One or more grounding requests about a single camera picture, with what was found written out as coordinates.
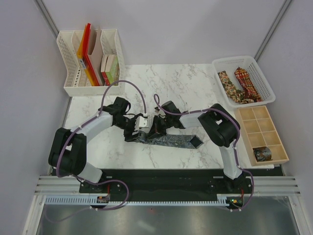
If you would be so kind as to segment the blue grey floral tie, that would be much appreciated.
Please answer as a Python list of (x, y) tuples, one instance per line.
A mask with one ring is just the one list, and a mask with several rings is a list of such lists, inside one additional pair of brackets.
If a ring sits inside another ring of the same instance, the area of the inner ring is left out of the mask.
[(148, 145), (158, 145), (166, 147), (175, 147), (183, 149), (198, 149), (203, 141), (196, 135), (173, 135), (166, 134), (166, 136), (149, 140), (147, 133), (140, 131), (141, 137), (139, 143)]

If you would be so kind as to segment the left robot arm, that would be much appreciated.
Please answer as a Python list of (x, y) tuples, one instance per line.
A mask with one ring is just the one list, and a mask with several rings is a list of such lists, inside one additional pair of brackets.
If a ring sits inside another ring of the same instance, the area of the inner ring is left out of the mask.
[(139, 113), (132, 118), (126, 117), (131, 104), (124, 98), (117, 97), (113, 104), (102, 106), (86, 122), (71, 129), (59, 128), (54, 136), (48, 163), (56, 169), (59, 177), (73, 175), (90, 182), (96, 192), (107, 188), (104, 172), (88, 163), (87, 145), (102, 131), (116, 126), (124, 131), (125, 141), (139, 139), (139, 123), (147, 116)]

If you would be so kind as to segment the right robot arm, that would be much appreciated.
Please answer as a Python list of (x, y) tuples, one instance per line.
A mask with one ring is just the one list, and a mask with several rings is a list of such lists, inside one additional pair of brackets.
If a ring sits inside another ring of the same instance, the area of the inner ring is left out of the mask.
[(211, 141), (219, 147), (224, 165), (224, 187), (234, 193), (245, 183), (244, 169), (239, 164), (237, 142), (240, 138), (240, 125), (220, 104), (206, 110), (180, 112), (172, 101), (157, 104), (153, 124), (146, 136), (149, 144), (180, 148), (198, 148), (202, 141), (196, 136), (169, 135), (167, 129), (202, 127)]

